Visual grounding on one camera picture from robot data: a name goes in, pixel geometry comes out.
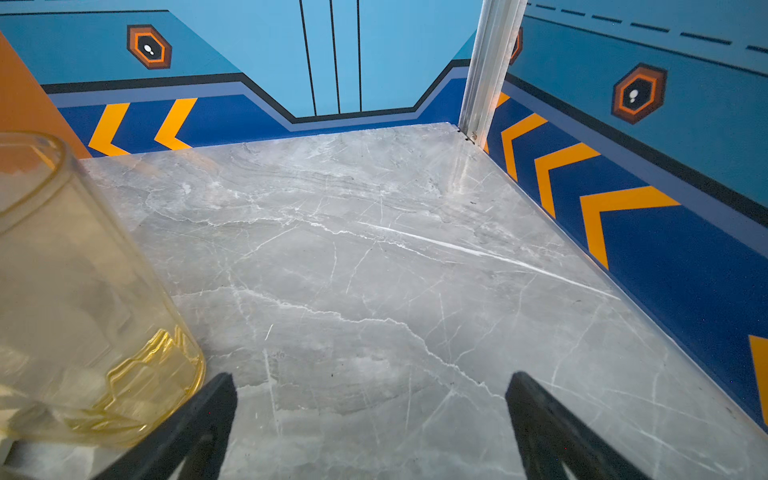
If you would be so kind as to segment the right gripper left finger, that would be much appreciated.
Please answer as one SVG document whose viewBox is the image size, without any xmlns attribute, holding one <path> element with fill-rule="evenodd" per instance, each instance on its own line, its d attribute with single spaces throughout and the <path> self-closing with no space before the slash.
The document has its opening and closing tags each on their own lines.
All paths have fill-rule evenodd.
<svg viewBox="0 0 768 480">
<path fill-rule="evenodd" d="M 233 376 L 220 373 L 98 479 L 217 479 L 236 408 Z"/>
</svg>

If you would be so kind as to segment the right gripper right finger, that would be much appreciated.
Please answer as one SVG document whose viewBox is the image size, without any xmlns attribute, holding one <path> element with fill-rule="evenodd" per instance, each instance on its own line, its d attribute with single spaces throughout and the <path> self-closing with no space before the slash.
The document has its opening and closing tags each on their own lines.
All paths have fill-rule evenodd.
<svg viewBox="0 0 768 480">
<path fill-rule="evenodd" d="M 505 400 L 528 479 L 648 477 L 527 373 L 512 375 Z"/>
</svg>

